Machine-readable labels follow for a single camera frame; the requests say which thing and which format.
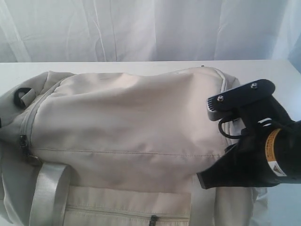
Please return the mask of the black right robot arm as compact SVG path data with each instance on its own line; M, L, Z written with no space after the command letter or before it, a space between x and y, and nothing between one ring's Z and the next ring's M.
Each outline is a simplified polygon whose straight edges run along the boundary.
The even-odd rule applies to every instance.
M301 123L293 121L272 96L234 106L219 121L241 119L245 128L237 143L208 169L197 174L204 189L273 187L301 182Z

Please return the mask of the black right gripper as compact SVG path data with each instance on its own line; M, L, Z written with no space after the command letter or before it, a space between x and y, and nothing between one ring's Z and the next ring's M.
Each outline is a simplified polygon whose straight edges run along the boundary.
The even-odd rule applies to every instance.
M272 187L294 183L294 177L289 173L284 177L277 176L265 154L266 141L273 131L293 135L294 121L281 104L274 97L268 97L236 107L231 113L221 119L218 126L241 119L245 128L236 137L236 144L227 147L217 162L197 174L201 187Z

